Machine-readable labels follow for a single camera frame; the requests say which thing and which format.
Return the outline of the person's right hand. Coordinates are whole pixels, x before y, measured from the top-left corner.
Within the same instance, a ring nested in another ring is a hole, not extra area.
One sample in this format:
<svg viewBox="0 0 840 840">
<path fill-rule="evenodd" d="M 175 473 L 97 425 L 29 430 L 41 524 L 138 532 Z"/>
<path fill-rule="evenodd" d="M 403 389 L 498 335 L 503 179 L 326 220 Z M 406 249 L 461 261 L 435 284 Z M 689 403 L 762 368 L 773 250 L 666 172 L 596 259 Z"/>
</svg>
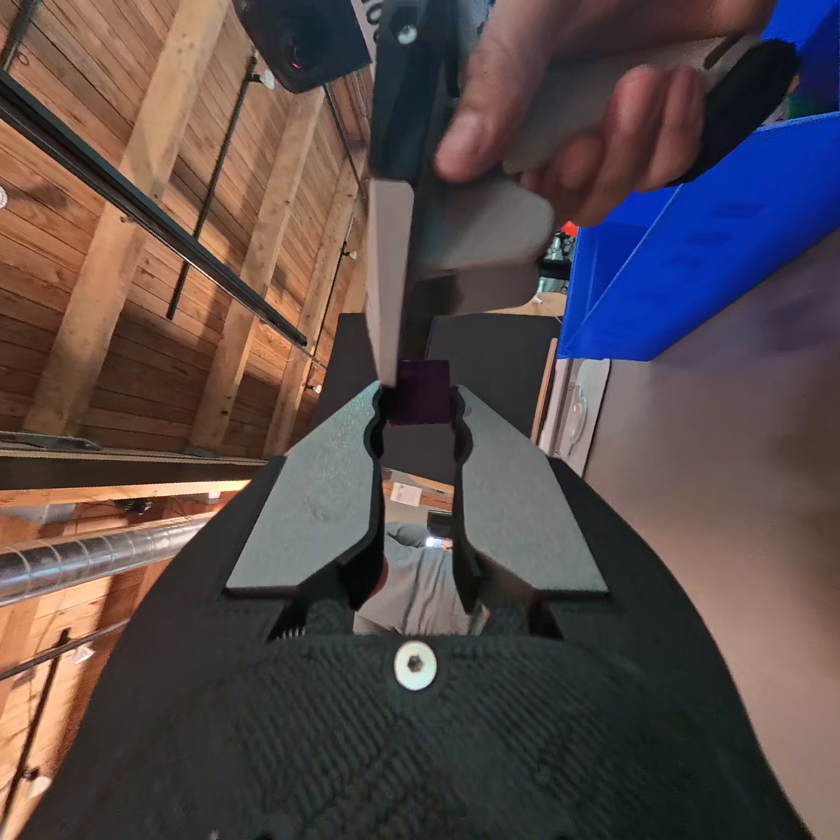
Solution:
<svg viewBox="0 0 840 840">
<path fill-rule="evenodd" d="M 623 53 L 763 29 L 772 1 L 496 2 L 471 57 L 458 109 L 435 156 L 437 175 L 468 183 L 495 167 L 515 139 L 554 60 Z M 521 174 L 561 223 L 598 225 L 630 193 L 657 191 L 700 151 L 703 80 L 689 66 L 642 65 L 616 84 L 600 126 Z"/>
</svg>

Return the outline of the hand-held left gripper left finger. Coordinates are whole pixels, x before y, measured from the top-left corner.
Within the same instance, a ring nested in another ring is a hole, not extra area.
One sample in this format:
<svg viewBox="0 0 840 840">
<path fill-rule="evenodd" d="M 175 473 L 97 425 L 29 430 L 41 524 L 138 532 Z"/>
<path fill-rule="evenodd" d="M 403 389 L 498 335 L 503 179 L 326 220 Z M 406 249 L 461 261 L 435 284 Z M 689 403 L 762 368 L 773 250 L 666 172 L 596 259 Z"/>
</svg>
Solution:
<svg viewBox="0 0 840 840">
<path fill-rule="evenodd" d="M 229 594 L 368 600 L 384 559 L 381 400 L 382 385 L 368 385 L 289 451 Z"/>
</svg>

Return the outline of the black ceiling rail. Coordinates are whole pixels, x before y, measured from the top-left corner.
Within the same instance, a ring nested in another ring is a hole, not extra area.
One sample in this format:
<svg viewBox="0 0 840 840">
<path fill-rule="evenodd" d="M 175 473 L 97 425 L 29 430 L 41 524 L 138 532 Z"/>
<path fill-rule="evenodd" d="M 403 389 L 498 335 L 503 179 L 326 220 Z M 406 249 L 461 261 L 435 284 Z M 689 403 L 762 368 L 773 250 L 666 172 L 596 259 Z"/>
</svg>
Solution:
<svg viewBox="0 0 840 840">
<path fill-rule="evenodd" d="M 307 348 L 308 341 L 299 329 L 4 70 L 1 72 L 1 118 L 51 160 L 202 273 L 258 320 L 269 325 L 292 345 L 301 350 Z"/>
</svg>

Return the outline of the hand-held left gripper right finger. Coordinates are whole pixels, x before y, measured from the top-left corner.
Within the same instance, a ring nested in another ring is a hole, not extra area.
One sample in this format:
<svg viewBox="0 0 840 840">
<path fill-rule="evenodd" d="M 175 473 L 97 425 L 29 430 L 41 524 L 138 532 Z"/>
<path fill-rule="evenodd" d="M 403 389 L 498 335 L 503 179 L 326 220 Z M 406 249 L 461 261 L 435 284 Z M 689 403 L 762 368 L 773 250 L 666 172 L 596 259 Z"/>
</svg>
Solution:
<svg viewBox="0 0 840 840">
<path fill-rule="evenodd" d="M 607 597 L 549 458 L 470 389 L 452 396 L 453 574 L 465 611 Z"/>
</svg>

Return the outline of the silver ventilation duct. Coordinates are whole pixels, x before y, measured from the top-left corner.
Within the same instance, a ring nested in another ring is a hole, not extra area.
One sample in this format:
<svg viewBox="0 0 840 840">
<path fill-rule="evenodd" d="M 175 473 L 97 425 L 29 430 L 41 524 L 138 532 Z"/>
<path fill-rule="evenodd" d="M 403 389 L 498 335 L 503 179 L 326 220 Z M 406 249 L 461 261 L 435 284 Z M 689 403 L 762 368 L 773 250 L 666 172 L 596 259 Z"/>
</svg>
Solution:
<svg viewBox="0 0 840 840">
<path fill-rule="evenodd" d="M 1 607 L 169 560 L 213 517 L 208 512 L 3 549 Z"/>
</svg>

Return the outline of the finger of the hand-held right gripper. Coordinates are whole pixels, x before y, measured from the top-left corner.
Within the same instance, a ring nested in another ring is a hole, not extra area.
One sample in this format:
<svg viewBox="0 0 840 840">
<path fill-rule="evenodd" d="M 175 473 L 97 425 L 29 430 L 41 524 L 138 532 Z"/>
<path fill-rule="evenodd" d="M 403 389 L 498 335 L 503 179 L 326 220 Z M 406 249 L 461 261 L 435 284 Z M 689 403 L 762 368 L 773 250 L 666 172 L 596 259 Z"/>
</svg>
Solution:
<svg viewBox="0 0 840 840">
<path fill-rule="evenodd" d="M 371 178 L 364 315 L 376 379 L 388 387 L 397 381 L 413 209 L 408 183 Z"/>
<path fill-rule="evenodd" d="M 418 281 L 410 292 L 411 317 L 458 317 L 519 308 L 537 293 L 538 263 L 461 269 Z"/>
</svg>

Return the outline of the blue plastic bin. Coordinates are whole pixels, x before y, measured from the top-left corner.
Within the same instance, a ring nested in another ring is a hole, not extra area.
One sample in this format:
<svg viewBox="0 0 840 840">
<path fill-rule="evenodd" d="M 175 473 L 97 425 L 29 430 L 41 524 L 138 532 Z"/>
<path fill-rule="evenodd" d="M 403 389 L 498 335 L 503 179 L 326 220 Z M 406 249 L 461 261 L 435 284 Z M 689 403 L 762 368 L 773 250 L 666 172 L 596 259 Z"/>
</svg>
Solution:
<svg viewBox="0 0 840 840">
<path fill-rule="evenodd" d="M 839 220 L 838 2 L 778 2 L 821 112 L 759 128 L 695 182 L 633 194 L 576 239 L 558 358 L 651 361 Z"/>
</svg>

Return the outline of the purple block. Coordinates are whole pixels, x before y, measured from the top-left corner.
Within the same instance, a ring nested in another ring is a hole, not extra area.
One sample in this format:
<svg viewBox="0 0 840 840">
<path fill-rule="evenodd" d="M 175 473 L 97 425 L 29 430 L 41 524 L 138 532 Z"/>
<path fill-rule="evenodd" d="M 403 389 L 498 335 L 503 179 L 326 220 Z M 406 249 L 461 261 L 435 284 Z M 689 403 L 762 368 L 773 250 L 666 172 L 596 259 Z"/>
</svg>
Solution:
<svg viewBox="0 0 840 840">
<path fill-rule="evenodd" d="M 448 360 L 403 360 L 382 409 L 391 426 L 450 425 L 453 397 Z"/>
</svg>

